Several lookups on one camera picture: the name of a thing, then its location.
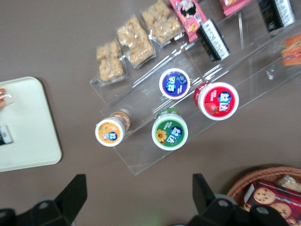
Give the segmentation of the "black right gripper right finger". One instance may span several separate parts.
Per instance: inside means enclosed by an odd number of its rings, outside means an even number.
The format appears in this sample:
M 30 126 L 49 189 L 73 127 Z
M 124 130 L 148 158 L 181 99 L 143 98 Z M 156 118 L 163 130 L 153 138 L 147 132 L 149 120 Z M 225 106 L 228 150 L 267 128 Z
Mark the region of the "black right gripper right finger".
M 192 196 L 198 214 L 194 226 L 287 226 L 288 223 L 272 207 L 255 205 L 250 211 L 233 204 L 228 196 L 217 198 L 204 176 L 192 176 Z

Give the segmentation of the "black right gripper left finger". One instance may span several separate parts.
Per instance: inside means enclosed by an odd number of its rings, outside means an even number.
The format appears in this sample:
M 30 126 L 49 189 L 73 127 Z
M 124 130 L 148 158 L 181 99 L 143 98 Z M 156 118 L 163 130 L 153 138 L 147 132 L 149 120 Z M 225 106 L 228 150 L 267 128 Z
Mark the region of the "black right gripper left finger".
M 85 174 L 77 174 L 53 200 L 44 200 L 17 215 L 14 209 L 0 210 L 2 226 L 72 226 L 87 200 Z

